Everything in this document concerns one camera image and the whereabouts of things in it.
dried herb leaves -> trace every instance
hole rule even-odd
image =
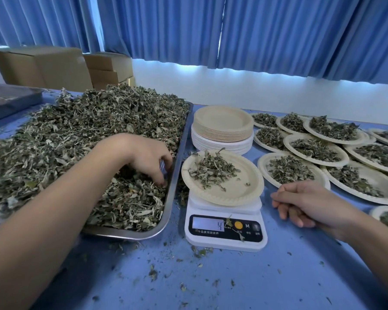
[[[281,184],[315,179],[309,167],[292,155],[273,159],[269,162],[269,166],[273,167],[269,170],[273,179]]]
[[[257,113],[253,114],[253,119],[255,123],[268,127],[277,127],[276,119],[277,116],[269,113]]]
[[[359,125],[355,123],[336,123],[328,122],[326,115],[313,117],[310,120],[310,127],[319,134],[338,140],[357,139],[357,130]]]
[[[15,135],[0,140],[0,217],[7,217],[83,158],[98,141],[128,132],[164,141],[176,154],[188,104],[153,89],[110,85],[76,98],[66,91],[56,106],[31,115]],[[88,224],[146,231],[158,224],[166,189],[125,166]]]
[[[283,136],[278,129],[263,127],[256,133],[256,138],[269,147],[285,150]]]
[[[293,112],[285,115],[282,125],[299,133],[307,133],[303,127],[303,120],[299,117],[299,115]]]
[[[383,145],[366,145],[354,150],[364,158],[388,167],[388,147]]]
[[[338,152],[328,148],[328,143],[320,139],[298,139],[292,141],[290,145],[307,157],[326,162],[337,162]]]
[[[226,189],[221,183],[236,177],[239,169],[235,168],[232,163],[227,162],[220,154],[222,148],[215,154],[205,151],[204,158],[196,163],[196,169],[190,169],[188,172],[195,180],[200,181],[203,188],[211,188],[212,185],[220,186],[222,190]]]
[[[373,187],[367,179],[359,176],[357,167],[351,165],[345,165],[341,168],[328,167],[328,171],[334,178],[349,188],[372,197],[383,198],[383,194],[379,189]]]

scale button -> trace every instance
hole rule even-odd
[[[234,226],[236,229],[242,229],[243,228],[243,224],[239,221],[236,221],[234,222]]]

white wall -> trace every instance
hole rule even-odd
[[[388,85],[133,60],[136,84],[197,104],[388,124]]]

stack of paper plates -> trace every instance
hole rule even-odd
[[[210,140],[205,137],[202,137],[195,130],[194,124],[191,126],[191,139],[193,145],[201,151],[204,150],[220,150],[221,148],[225,148],[227,151],[231,151],[237,153],[239,155],[243,155],[248,152],[253,146],[253,137],[254,134],[248,137],[245,140],[237,141],[234,143],[223,143],[220,141]]]
[[[195,112],[192,127],[206,139],[234,143],[253,134],[253,117],[238,108],[212,105]]]

blue curtain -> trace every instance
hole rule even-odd
[[[388,84],[388,0],[363,0],[327,79]]]
[[[226,0],[218,68],[322,77],[359,0]]]
[[[224,0],[98,0],[105,50],[216,68]]]
[[[0,45],[100,51],[88,0],[0,0]]]

